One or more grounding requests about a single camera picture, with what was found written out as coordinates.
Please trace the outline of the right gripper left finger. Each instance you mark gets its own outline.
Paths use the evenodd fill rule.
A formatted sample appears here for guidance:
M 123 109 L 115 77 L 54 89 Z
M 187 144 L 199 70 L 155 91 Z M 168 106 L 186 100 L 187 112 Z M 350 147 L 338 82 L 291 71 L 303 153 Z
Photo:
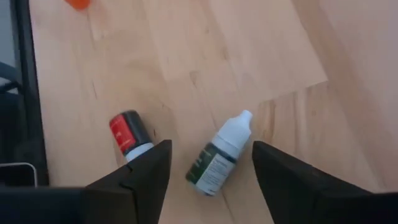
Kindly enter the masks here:
M 0 187 L 0 224 L 158 224 L 172 141 L 85 187 Z

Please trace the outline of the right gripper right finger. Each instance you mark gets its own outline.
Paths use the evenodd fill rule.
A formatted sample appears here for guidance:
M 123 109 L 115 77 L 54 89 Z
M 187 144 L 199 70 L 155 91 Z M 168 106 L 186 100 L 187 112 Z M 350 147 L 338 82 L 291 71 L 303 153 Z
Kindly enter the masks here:
M 398 192 L 372 193 L 262 141 L 252 161 L 275 224 L 398 224 Z

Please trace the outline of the small red-label dropper bottle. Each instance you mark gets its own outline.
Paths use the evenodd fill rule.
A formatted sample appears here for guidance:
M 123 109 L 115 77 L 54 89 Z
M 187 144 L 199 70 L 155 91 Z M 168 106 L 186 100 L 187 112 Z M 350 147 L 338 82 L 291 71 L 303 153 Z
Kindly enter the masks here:
M 118 114 L 110 120 L 109 127 L 128 162 L 154 147 L 139 113 L 135 110 Z

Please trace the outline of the small dark green dropper bottle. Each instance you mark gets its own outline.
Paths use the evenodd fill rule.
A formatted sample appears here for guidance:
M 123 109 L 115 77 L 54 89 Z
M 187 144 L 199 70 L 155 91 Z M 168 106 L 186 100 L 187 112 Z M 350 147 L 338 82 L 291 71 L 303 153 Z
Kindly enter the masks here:
M 249 141 L 251 120 L 252 113 L 248 110 L 228 119 L 201 150 L 186 173 L 187 181 L 203 194 L 214 196 L 235 168 Z

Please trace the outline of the small orange dropper bottle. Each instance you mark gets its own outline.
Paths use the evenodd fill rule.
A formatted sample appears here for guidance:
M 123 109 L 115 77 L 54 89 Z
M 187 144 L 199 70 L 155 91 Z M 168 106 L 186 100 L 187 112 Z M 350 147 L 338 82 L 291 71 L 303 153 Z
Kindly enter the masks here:
M 76 10 L 84 10 L 91 3 L 91 0 L 64 0 L 64 1 Z

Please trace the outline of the black device with silver rim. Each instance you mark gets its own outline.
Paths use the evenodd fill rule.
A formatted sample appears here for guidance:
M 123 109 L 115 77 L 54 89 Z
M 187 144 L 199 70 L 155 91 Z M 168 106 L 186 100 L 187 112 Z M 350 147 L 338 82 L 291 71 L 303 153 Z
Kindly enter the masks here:
M 37 169 L 28 162 L 0 164 L 0 187 L 36 187 Z

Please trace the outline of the black aluminium table frame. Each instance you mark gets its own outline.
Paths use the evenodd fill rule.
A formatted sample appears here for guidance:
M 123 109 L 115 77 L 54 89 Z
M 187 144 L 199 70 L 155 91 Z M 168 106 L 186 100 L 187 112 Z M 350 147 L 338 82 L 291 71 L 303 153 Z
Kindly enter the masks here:
M 27 137 L 26 156 L 37 169 L 39 186 L 50 183 L 45 152 L 42 113 L 35 61 L 32 21 L 29 0 L 11 0 L 12 20 L 14 22 L 16 53 L 19 56 L 21 93 L 24 98 L 24 129 Z

